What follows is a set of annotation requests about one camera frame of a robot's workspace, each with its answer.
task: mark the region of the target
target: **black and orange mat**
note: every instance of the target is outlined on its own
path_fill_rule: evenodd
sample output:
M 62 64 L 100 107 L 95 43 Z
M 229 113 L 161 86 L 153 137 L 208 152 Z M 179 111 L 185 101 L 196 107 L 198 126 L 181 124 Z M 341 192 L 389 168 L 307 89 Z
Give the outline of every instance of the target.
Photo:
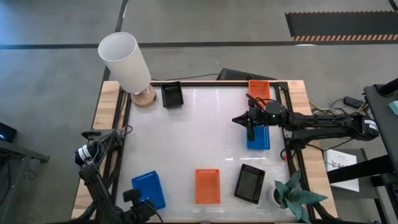
M 295 41 L 397 40 L 394 11 L 287 12 Z

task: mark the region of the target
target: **orange tray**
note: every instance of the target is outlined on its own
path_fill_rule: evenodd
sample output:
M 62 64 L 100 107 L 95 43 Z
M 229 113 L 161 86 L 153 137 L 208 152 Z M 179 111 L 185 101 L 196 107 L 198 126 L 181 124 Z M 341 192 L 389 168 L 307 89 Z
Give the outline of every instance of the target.
M 249 94 L 253 96 L 253 98 L 261 98 L 261 99 L 269 99 L 270 91 L 269 91 L 269 82 L 264 80 L 249 80 Z
M 220 171 L 218 169 L 197 169 L 195 171 L 195 203 L 220 203 Z

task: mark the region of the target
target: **black tray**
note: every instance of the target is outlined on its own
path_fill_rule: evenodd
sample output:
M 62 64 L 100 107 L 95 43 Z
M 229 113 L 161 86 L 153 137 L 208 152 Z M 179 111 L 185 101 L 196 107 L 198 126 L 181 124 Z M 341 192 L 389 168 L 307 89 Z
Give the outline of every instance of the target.
M 234 196 L 258 204 L 265 175 L 266 172 L 264 170 L 242 164 Z
M 184 104 L 184 100 L 182 98 L 181 83 L 172 82 L 162 84 L 162 97 L 163 107 L 165 108 L 182 106 Z

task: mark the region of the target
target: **potted plant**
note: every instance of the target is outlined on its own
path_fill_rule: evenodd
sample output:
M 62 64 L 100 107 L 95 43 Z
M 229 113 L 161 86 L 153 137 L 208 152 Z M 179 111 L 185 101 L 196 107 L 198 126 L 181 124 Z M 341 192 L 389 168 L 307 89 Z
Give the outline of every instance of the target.
M 291 176 L 286 184 L 275 181 L 275 187 L 270 191 L 270 199 L 278 204 L 280 208 L 289 208 L 296 216 L 297 220 L 311 223 L 306 209 L 304 209 L 301 204 L 321 202 L 327 197 L 311 191 L 302 190 L 299 183 L 300 178 L 301 172 L 298 170 Z

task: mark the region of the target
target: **white pot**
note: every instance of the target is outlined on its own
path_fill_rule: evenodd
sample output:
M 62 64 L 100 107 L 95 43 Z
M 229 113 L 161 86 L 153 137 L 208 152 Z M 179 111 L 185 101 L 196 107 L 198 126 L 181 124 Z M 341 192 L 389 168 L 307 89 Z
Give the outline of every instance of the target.
M 274 198 L 274 191 L 276 190 L 276 187 L 275 186 L 273 186 L 273 187 L 271 187 L 271 189 L 269 189 L 269 192 L 268 192 L 268 198 L 269 198 L 269 201 L 271 202 L 271 203 L 273 203 L 276 207 L 280 207 L 280 204 L 279 203 L 277 203 L 276 202 L 276 200 L 275 200 L 275 198 Z

